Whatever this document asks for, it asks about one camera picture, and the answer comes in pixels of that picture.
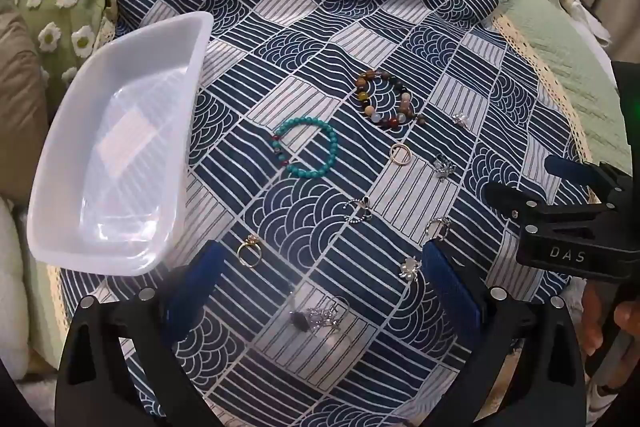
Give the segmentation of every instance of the wave pattern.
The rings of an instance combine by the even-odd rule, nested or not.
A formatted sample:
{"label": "wave pattern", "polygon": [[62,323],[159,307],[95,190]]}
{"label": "wave pattern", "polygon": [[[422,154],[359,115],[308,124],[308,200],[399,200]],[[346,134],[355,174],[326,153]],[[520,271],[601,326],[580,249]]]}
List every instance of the wave pattern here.
{"label": "wave pattern", "polygon": [[[579,157],[536,72],[481,23],[500,0],[117,1],[117,36],[172,14],[214,17],[194,107],[188,209],[167,266],[134,278],[61,270],[66,313],[86,293],[127,299],[158,287],[169,268],[218,241],[225,259],[216,289],[176,356],[226,425],[420,425],[470,355],[430,282],[398,277],[407,256],[420,256],[428,220],[449,216],[455,259],[484,279],[499,271],[508,286],[518,270],[504,258],[515,256],[518,230],[486,205],[486,182],[559,203],[588,198],[541,168],[549,153]],[[364,116],[354,81],[368,69],[399,77],[427,124],[383,130]],[[388,82],[366,89],[384,116],[397,110]],[[457,110],[470,112],[468,128],[453,124]],[[293,178],[273,154],[274,129],[293,115],[321,116],[335,129],[339,150],[326,176]],[[324,165],[326,135],[295,132],[284,140],[287,159]],[[411,166],[389,161],[398,142],[412,150]],[[440,153],[456,167],[442,183],[432,167]],[[364,196],[372,219],[347,223],[357,211],[344,203]],[[248,269],[236,251],[252,233],[262,257]],[[527,295],[546,300],[566,282],[545,273],[529,280]],[[311,335],[290,323],[293,309],[334,299],[339,332]],[[145,409],[162,415],[132,343],[122,347]]]}

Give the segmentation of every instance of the silver ring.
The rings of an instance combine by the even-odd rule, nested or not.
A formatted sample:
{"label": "silver ring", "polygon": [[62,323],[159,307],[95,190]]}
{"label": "silver ring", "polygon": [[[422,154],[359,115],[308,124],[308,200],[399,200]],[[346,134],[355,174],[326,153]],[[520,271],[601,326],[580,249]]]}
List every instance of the silver ring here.
{"label": "silver ring", "polygon": [[447,237],[447,234],[449,233],[449,229],[451,228],[451,219],[447,216],[434,217],[433,219],[430,219],[429,222],[427,223],[427,226],[425,227],[425,230],[427,231],[427,237],[430,237],[429,227],[434,223],[440,223],[441,227],[439,227],[438,231],[432,237],[432,239],[443,241],[444,238]]}

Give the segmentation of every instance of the blue gripper pad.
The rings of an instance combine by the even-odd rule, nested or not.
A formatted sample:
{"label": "blue gripper pad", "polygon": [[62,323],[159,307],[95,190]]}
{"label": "blue gripper pad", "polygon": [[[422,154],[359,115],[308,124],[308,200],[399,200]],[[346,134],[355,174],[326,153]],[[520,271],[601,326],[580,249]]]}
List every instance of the blue gripper pad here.
{"label": "blue gripper pad", "polygon": [[472,349],[481,336],[484,305],[478,292],[485,288],[484,283],[465,267],[454,268],[435,241],[422,247],[422,272],[460,341]]}
{"label": "blue gripper pad", "polygon": [[163,336],[168,345],[184,340],[196,327],[197,318],[209,295],[216,288],[225,266],[226,248],[207,241],[194,257],[166,300]]}

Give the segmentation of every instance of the finger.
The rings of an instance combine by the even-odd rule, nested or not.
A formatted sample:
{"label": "finger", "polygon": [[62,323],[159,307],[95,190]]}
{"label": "finger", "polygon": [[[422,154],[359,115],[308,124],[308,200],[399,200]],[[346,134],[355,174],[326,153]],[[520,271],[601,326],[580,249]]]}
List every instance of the finger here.
{"label": "finger", "polygon": [[597,324],[582,324],[582,349],[591,356],[602,345],[602,329]]}
{"label": "finger", "polygon": [[640,302],[620,303],[613,318],[622,330],[640,339]]}
{"label": "finger", "polygon": [[589,324],[599,324],[602,316],[602,302],[596,286],[592,282],[588,282],[582,293],[582,321]]}
{"label": "finger", "polygon": [[615,372],[609,378],[607,385],[612,389],[618,389],[626,384],[640,360],[640,343],[634,343],[622,357]]}

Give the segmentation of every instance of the bracelet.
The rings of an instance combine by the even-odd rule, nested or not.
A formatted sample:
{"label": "bracelet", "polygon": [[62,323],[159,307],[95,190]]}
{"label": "bracelet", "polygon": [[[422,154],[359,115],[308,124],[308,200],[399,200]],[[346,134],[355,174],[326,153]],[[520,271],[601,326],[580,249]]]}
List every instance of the bracelet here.
{"label": "bracelet", "polygon": [[[287,155],[282,152],[282,144],[280,143],[282,136],[292,127],[301,124],[317,125],[319,128],[324,130],[329,137],[329,159],[318,171],[307,171],[306,169],[301,169],[295,165],[290,165],[289,160],[287,160]],[[282,165],[286,166],[287,171],[289,171],[293,176],[298,178],[321,178],[329,172],[331,167],[334,166],[338,152],[338,136],[335,134],[333,127],[318,118],[311,118],[308,116],[305,118],[292,118],[291,120],[287,120],[282,123],[276,129],[276,134],[273,135],[273,142],[271,143],[271,146],[273,147],[273,151],[278,155],[278,160],[282,162]]]}
{"label": "bracelet", "polygon": [[[391,116],[388,118],[382,117],[382,115],[376,112],[375,107],[370,103],[369,93],[367,92],[366,86],[368,82],[373,82],[376,78],[386,80],[397,92],[400,93],[400,105],[398,107],[397,114],[392,112]],[[415,114],[414,108],[411,104],[411,93],[395,75],[392,75],[387,71],[368,70],[360,74],[355,84],[356,98],[360,102],[364,114],[367,115],[374,124],[379,124],[383,129],[390,128],[395,130],[400,125],[408,123],[413,118],[416,118],[420,125],[424,125],[426,123],[425,115]]]}

